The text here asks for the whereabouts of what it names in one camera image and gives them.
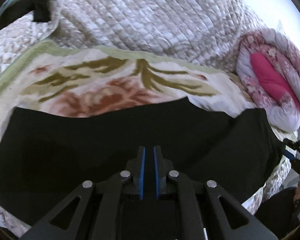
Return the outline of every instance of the black fabric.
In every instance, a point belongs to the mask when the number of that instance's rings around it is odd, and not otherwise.
[[[187,98],[90,118],[15,108],[0,143],[0,204],[33,225],[84,180],[124,169],[140,145],[160,145],[175,169],[214,179],[241,203],[264,185],[284,148],[263,109],[232,118]]]
[[[294,209],[293,197],[296,188],[287,188],[262,203],[255,217],[269,228],[279,239],[289,233]]]
[[[0,30],[23,15],[34,11],[34,22],[49,22],[50,11],[48,8],[49,0],[19,0],[5,9],[0,16]]]

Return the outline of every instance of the quilted blanket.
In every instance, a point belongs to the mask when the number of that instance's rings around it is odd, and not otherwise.
[[[14,106],[67,117],[87,117],[187,96],[206,110],[232,117],[256,107],[238,76],[146,52],[98,46],[63,49],[45,40],[30,48],[0,78],[0,140]],[[273,128],[283,140],[295,134]],[[243,206],[254,214],[290,170],[283,157],[264,187]],[[17,236],[29,226],[0,206],[0,225]]]
[[[260,68],[252,64],[257,54],[265,60],[263,77],[258,76]],[[300,51],[286,36],[274,29],[244,36],[237,73],[255,104],[266,110],[272,125],[288,132],[300,127]]]
[[[31,13],[0,31],[0,73],[50,35],[59,46],[152,52],[227,72],[240,37],[264,27],[243,0],[50,0],[51,22]]]

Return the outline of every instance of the pink fabric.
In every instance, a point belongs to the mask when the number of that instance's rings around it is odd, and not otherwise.
[[[250,60],[259,84],[277,103],[280,103],[282,97],[289,93],[296,107],[300,109],[300,102],[289,83],[272,67],[261,52],[251,54]]]
[[[262,54],[265,54],[266,49],[264,49],[264,45],[271,45],[268,47],[276,48],[274,44],[276,42],[280,42],[280,46],[282,48],[279,49],[280,53],[282,56],[286,57],[300,77],[300,51],[289,39],[282,35],[281,37],[277,37],[277,33],[274,29],[264,29],[249,33],[242,38],[241,45],[250,53],[262,52]]]

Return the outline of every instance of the bed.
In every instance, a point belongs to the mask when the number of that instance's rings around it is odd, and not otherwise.
[[[71,54],[62,48],[71,48],[74,49],[72,53],[78,53],[77,49],[97,45],[169,56],[170,62],[178,59],[185,63],[177,61],[169,70],[160,69],[163,80],[170,77],[163,75],[162,71],[186,71],[189,80],[200,84],[207,83],[207,75],[212,76],[208,84],[219,94],[203,101],[200,97],[206,97],[206,90],[201,91],[202,95],[192,95],[195,105],[224,111],[231,116],[256,107],[239,78],[233,74],[240,37],[264,27],[262,20],[243,0],[50,0],[50,9],[49,23],[33,23],[30,13],[0,31],[0,127],[16,105],[25,104],[25,107],[38,109],[34,103],[38,101],[35,94],[19,97],[26,87],[16,77],[25,73],[20,72],[20,66],[10,65],[20,62],[20,58],[15,61],[18,57],[30,57],[29,53],[41,55],[49,48],[55,48],[56,58]],[[47,37],[52,41],[43,41],[29,49]],[[120,54],[108,50],[107,53]],[[29,63],[27,70],[31,68],[33,73],[45,74],[45,66],[41,62]],[[180,82],[184,80],[184,76],[175,78]],[[173,93],[173,97],[180,98],[188,92],[179,87],[165,94],[171,97]],[[297,139],[296,133],[285,133],[275,127],[273,131],[280,140]],[[277,192],[289,171],[290,162],[283,157],[264,187],[254,193],[244,206],[254,214],[262,200]],[[29,228],[1,206],[0,226],[7,227],[16,236],[21,236]]]

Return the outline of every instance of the pink floral blanket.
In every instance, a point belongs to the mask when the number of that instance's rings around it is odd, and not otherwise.
[[[256,52],[262,53],[289,83],[300,102],[300,51],[274,29],[255,31],[242,38],[236,68],[242,85],[254,103],[266,110],[270,124],[287,132],[296,131],[300,127],[299,107],[290,94],[286,93],[276,101],[260,85],[250,61],[250,55]]]

